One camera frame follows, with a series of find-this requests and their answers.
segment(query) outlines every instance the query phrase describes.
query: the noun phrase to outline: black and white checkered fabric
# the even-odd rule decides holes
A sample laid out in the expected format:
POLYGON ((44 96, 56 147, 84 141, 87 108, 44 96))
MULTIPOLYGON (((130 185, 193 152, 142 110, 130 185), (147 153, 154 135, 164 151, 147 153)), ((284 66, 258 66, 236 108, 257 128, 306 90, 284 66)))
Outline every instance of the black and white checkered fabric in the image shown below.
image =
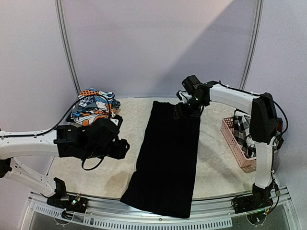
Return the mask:
POLYGON ((242 113, 238 110, 234 114, 234 137, 238 144, 242 146, 246 158, 256 156, 255 142, 249 133, 250 115, 242 113))

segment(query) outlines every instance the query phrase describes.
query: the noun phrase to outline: ventilation grille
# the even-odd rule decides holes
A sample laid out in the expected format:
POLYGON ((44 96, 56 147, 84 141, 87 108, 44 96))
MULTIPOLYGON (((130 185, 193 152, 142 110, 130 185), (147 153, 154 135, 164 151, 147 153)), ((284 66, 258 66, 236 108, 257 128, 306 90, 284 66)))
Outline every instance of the ventilation grille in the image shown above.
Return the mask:
MULTIPOLYGON (((61 218, 61 211, 52 207, 46 207, 36 204, 35 211, 50 217, 61 218)), ((82 225, 96 227, 105 230, 214 230, 232 227, 231 218, 224 218, 212 221, 203 221, 197 223, 173 223, 173 224, 151 224, 151 223, 127 223, 122 221, 108 221, 97 217, 85 215, 83 222, 75 222, 82 225)))

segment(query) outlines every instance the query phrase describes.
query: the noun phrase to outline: black garment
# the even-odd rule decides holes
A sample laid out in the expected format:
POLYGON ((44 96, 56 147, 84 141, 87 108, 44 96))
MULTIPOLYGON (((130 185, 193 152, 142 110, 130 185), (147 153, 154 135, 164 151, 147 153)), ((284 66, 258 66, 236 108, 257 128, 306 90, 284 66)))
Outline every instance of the black garment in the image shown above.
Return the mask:
POLYGON ((175 120, 174 105, 153 103, 136 171, 120 201, 163 216, 189 218, 201 120, 175 120))

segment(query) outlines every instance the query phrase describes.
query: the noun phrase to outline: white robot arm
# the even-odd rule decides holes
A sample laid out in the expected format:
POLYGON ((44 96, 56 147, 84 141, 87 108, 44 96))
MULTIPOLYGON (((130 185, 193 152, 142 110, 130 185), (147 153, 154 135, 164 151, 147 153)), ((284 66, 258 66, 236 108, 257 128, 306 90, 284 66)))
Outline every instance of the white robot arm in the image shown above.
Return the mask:
MULTIPOLYGON (((12 133, 0 131, 1 137, 24 134, 30 134, 30 132, 12 133)), ((58 157, 58 147, 53 143, 53 141, 56 139, 57 132, 55 130, 45 134, 44 136, 1 138, 0 162, 2 161, 2 166, 6 166, 8 169, 8 171, 4 169, 0 170, 2 176, 4 176, 4 178, 17 181, 27 187, 30 187, 34 191, 37 191, 44 196, 50 197, 54 195, 56 184, 53 178, 39 174, 38 172, 22 164, 15 157, 37 155, 58 157)))
POLYGON ((241 91, 216 81, 201 83, 195 75, 183 80, 182 85, 186 94, 181 91, 177 93, 178 98, 184 101, 175 108, 177 118, 200 116, 203 108, 209 106, 210 102, 223 103, 251 115, 249 131, 255 142, 257 153, 253 195, 235 198, 233 206, 238 213, 266 207, 267 203, 270 203, 267 201, 272 201, 270 191, 273 187, 279 195, 278 185, 273 179, 272 160, 277 140, 278 121, 274 106, 276 102, 272 96, 269 93, 255 94, 241 91))
POLYGON ((76 157, 82 160, 82 167, 88 158, 100 158, 101 161, 105 156, 123 159, 130 146, 126 140, 118 138, 121 123, 122 118, 116 115, 111 119, 97 119, 87 127, 65 125, 37 132, 0 131, 0 178, 32 188, 47 197, 49 205, 84 213, 86 198, 76 199, 68 195, 62 180, 42 175, 15 157, 76 157))

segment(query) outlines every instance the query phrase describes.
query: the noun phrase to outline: patterned cloth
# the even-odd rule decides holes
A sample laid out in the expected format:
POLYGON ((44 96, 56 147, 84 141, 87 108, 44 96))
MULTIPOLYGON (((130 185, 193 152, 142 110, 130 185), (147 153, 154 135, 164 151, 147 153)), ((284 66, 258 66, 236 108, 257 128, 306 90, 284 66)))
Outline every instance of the patterned cloth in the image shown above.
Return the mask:
POLYGON ((238 144, 242 146, 242 151, 246 158, 256 157, 255 142, 249 133, 250 115, 238 110, 234 115, 234 137, 238 144))
POLYGON ((71 112, 71 119, 79 125, 90 126, 99 118, 112 118, 120 107, 120 102, 114 99, 113 92, 103 92, 87 89, 78 96, 80 102, 71 112))

